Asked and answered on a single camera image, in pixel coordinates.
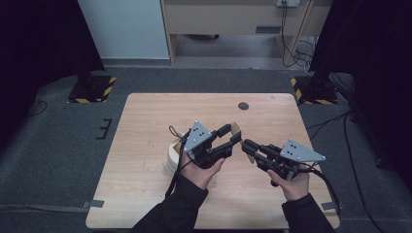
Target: power outlet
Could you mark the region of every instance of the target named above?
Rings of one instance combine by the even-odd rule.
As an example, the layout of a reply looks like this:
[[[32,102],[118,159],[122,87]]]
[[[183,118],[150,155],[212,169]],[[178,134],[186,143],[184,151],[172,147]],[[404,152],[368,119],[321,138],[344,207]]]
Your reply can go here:
[[[300,0],[278,0],[276,6],[284,7],[285,3],[287,3],[288,7],[296,8],[300,4]]]

